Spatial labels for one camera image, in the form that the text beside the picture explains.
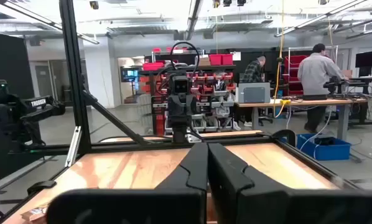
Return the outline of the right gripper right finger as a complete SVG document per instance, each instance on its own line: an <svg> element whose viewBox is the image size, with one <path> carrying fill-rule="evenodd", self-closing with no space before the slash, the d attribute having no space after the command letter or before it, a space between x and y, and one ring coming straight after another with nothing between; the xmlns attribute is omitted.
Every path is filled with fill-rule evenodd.
<svg viewBox="0 0 372 224"><path fill-rule="evenodd" d="M208 178L219 223L372 223L372 190L299 190L209 144Z"/></svg>

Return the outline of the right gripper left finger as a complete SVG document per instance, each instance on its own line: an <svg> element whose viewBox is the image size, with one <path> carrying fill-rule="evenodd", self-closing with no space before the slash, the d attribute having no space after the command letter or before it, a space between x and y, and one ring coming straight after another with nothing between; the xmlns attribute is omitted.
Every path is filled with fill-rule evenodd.
<svg viewBox="0 0 372 224"><path fill-rule="evenodd" d="M154 189L77 189L55 197L48 224L205 223L208 145L196 143Z"/></svg>

